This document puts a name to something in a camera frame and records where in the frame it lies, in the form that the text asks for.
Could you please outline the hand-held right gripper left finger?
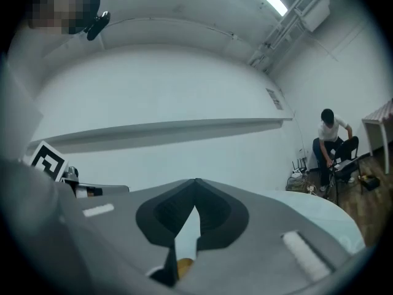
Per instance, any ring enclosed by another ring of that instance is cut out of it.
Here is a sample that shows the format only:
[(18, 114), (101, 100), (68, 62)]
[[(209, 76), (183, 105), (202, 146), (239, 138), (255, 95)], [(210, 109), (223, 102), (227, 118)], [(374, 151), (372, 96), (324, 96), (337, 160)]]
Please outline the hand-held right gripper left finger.
[(175, 237), (180, 203), (193, 180), (141, 191), (78, 199), (57, 183), (61, 220), (87, 271), (88, 295), (195, 295), (176, 287)]

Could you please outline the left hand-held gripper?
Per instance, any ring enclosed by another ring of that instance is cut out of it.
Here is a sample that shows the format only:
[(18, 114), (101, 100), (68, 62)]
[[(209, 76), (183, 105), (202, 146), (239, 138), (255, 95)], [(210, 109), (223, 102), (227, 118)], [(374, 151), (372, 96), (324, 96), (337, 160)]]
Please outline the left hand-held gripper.
[(45, 141), (41, 141), (34, 150), (29, 165), (47, 173), (54, 181), (69, 185), (78, 199), (124, 194), (130, 191), (129, 187), (124, 185), (81, 183), (78, 169), (69, 166), (64, 155)]

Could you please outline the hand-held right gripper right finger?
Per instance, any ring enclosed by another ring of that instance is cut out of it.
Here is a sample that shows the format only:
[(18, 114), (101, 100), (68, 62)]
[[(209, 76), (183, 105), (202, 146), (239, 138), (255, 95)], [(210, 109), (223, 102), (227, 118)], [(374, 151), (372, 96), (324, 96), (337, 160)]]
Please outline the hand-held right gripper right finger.
[(201, 219), (191, 295), (325, 295), (351, 255), (285, 203), (225, 184), (195, 181)]

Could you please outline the white router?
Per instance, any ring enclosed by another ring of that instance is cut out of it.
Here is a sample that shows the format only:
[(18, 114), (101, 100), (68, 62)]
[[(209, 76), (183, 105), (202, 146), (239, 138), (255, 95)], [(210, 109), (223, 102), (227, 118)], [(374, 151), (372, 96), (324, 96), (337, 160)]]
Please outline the white router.
[(292, 166), (293, 170), (291, 178), (301, 178), (307, 172), (306, 162), (304, 158), (297, 160), (297, 167), (295, 167), (294, 162), (292, 162)]

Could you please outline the round light blue table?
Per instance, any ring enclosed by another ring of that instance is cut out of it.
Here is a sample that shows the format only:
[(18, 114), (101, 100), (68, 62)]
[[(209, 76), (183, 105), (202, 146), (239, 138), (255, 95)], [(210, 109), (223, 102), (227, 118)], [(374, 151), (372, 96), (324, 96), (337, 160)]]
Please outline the round light blue table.
[(344, 249), (356, 254), (365, 248), (364, 238), (356, 222), (343, 209), (321, 197), (289, 191), (263, 191), (293, 208), (333, 236)]

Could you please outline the blue chair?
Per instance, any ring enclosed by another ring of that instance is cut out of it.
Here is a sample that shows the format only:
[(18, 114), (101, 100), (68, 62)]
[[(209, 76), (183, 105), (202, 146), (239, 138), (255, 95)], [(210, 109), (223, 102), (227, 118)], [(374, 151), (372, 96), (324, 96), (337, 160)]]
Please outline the blue chair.
[(316, 156), (318, 167), (320, 169), (326, 168), (326, 162), (325, 162), (324, 155), (321, 151), (321, 145), (320, 145), (319, 138), (315, 138), (313, 140), (313, 152), (314, 152), (314, 155)]

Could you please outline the black folding chair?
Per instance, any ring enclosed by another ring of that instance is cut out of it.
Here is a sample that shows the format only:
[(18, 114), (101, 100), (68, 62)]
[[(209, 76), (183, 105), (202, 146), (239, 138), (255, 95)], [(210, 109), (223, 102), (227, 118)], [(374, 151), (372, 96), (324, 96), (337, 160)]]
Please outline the black folding chair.
[(353, 136), (351, 139), (344, 141), (338, 147), (337, 151), (333, 155), (333, 159), (332, 159), (333, 164), (340, 163), (341, 161), (344, 160), (358, 159), (357, 169), (355, 169), (355, 165), (353, 165), (348, 170), (332, 171), (331, 167), (333, 166), (333, 164), (329, 168), (329, 173), (332, 176), (331, 180), (333, 182), (333, 185), (335, 186), (335, 194), (336, 194), (337, 202), (339, 202), (339, 193), (338, 193), (339, 180), (344, 181), (346, 179), (350, 179), (351, 174), (354, 173), (355, 171), (358, 172), (358, 176), (361, 175), (360, 163), (359, 163), (360, 158), (357, 156), (358, 147), (359, 147), (359, 139), (357, 136)]

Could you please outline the yellow black toolbox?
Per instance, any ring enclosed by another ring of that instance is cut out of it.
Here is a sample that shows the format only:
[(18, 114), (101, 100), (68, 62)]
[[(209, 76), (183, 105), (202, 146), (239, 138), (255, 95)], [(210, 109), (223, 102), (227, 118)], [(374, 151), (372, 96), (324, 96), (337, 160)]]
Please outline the yellow black toolbox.
[(372, 191), (380, 186), (380, 179), (375, 175), (360, 175), (360, 184), (368, 191)]

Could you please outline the black hair clip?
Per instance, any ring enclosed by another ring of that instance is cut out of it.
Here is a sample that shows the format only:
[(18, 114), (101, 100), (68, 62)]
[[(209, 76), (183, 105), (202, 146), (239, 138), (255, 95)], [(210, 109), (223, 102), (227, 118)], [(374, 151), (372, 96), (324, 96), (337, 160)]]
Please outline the black hair clip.
[(109, 11), (105, 11), (102, 15), (96, 15), (93, 21), (84, 29), (84, 32), (87, 34), (87, 40), (93, 41), (100, 32), (109, 24), (111, 19), (111, 13)]

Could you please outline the white desk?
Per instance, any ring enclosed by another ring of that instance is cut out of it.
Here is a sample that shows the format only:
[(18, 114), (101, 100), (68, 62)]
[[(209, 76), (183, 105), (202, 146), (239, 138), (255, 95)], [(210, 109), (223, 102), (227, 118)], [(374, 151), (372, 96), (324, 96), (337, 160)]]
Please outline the white desk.
[(393, 115), (387, 117), (367, 116), (362, 119), (365, 128), (369, 153), (373, 153), (379, 149), (383, 150), (384, 154), (384, 173), (390, 173), (390, 154), (389, 143), (393, 142)]

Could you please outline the pink white patterned cover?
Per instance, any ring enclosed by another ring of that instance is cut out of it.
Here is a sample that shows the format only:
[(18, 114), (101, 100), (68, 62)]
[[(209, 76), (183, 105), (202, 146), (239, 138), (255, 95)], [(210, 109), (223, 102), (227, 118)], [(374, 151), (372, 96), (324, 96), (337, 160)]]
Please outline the pink white patterned cover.
[(393, 98), (379, 109), (373, 111), (364, 119), (373, 122), (384, 122), (393, 117)]

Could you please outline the white ceiling box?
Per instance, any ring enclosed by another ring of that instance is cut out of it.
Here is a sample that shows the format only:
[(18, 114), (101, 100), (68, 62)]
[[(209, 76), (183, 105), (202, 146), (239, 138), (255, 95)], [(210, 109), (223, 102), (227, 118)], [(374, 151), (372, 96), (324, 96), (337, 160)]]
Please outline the white ceiling box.
[(313, 32), (330, 15), (330, 0), (320, 0), (301, 17), (305, 29)]

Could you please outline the white wall vent grille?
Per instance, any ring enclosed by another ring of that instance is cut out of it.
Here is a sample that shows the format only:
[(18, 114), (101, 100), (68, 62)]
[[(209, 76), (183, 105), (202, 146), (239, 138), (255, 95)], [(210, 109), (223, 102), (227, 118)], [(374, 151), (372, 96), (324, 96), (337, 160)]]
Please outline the white wall vent grille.
[(271, 89), (268, 89), (268, 88), (266, 88), (266, 90), (267, 90), (270, 98), (272, 99), (274, 105), (276, 106), (276, 109), (282, 111), (284, 108), (283, 108), (283, 106), (282, 106), (282, 104), (281, 104), (281, 102), (279, 100), (279, 97), (277, 96), (276, 92), (274, 90), (271, 90)]

